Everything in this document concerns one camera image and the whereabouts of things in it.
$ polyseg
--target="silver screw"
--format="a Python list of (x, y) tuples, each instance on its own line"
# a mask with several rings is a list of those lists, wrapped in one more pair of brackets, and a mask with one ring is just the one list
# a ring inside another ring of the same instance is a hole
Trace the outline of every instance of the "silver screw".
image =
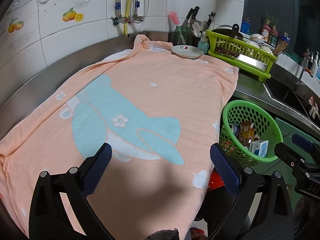
[(251, 173), (252, 173), (252, 169), (249, 168), (249, 167), (245, 167), (245, 168), (244, 168), (244, 172), (245, 172), (245, 173), (248, 173), (248, 174), (251, 174)]
[(77, 168), (77, 167), (72, 167), (72, 168), (69, 170), (69, 172), (70, 172), (71, 174), (75, 174), (77, 171), (78, 171), (78, 168)]
[(47, 176), (47, 172), (46, 171), (41, 171), (40, 173), (40, 177), (44, 178), (45, 176)]
[(281, 173), (280, 173), (279, 171), (276, 171), (276, 172), (275, 172), (275, 176), (276, 176), (277, 178), (281, 178)]

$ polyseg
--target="yellow hose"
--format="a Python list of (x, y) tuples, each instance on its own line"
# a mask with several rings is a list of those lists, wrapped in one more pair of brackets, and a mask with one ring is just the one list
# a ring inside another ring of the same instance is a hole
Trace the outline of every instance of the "yellow hose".
[[(131, 10), (131, 1), (132, 0), (127, 0), (127, 7), (125, 8), (125, 15), (124, 16), (127, 18), (129, 18), (129, 12)], [(127, 23), (124, 24), (124, 35), (126, 37), (128, 37), (128, 24)]]

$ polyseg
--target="stainless steel countertop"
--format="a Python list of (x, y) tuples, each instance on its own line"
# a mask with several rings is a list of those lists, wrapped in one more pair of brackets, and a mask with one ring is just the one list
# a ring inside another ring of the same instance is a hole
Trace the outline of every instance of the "stainless steel countertop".
[[(17, 87), (16, 91), (12, 91), (13, 95), (0, 107), (0, 139), (74, 73), (113, 53), (132, 48), (137, 34), (145, 34), (152, 41), (171, 41), (172, 36), (172, 33), (165, 32), (132, 33), (127, 39), (119, 36), (76, 51), (51, 64), (21, 87)], [(316, 125), (294, 109), (272, 99), (264, 84), (257, 80), (239, 73), (234, 96), (257, 104), (320, 140), (320, 129)]]
[(233, 95), (242, 100), (255, 103), (320, 140), (320, 128), (293, 108), (272, 98), (271, 93), (268, 94), (267, 88), (263, 83), (239, 73), (238, 84)]

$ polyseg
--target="peach cloth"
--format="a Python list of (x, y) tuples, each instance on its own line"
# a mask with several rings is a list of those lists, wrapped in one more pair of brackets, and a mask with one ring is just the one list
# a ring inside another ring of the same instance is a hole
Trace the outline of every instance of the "peach cloth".
[[(111, 83), (104, 85), (146, 118), (171, 118), (179, 124), (178, 140), (169, 147), (179, 152), (183, 163), (179, 158), (177, 163), (168, 161), (170, 156), (156, 150), (139, 149), (143, 156), (149, 154), (150, 159), (144, 159), (117, 148), (95, 193), (87, 198), (90, 205), (117, 240), (144, 239), (174, 228), (184, 239), (207, 190), (213, 168), (210, 146), (219, 141), (220, 114), (236, 88), (238, 68), (210, 56), (180, 58), (171, 47), (138, 35), (127, 56), (108, 57), (80, 70), (0, 141), (0, 196), (27, 236), (39, 173), (65, 173), (84, 160), (74, 140), (75, 113), (68, 117), (63, 111), (72, 109), (70, 102), (79, 103), (98, 77), (97, 81), (109, 78)], [(112, 119), (118, 127), (130, 121), (122, 115)], [(82, 232), (67, 198), (62, 198), (72, 225)]]

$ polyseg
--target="frying pan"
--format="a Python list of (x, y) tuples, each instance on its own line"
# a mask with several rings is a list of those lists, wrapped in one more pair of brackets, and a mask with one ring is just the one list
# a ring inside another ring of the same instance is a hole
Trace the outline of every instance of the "frying pan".
[(239, 30), (240, 30), (239, 25), (235, 23), (232, 26), (232, 29), (218, 28), (218, 29), (214, 29), (212, 31), (215, 33), (219, 33), (219, 34), (226, 35), (226, 36), (232, 37), (234, 39), (243, 41), (243, 35), (239, 32)]

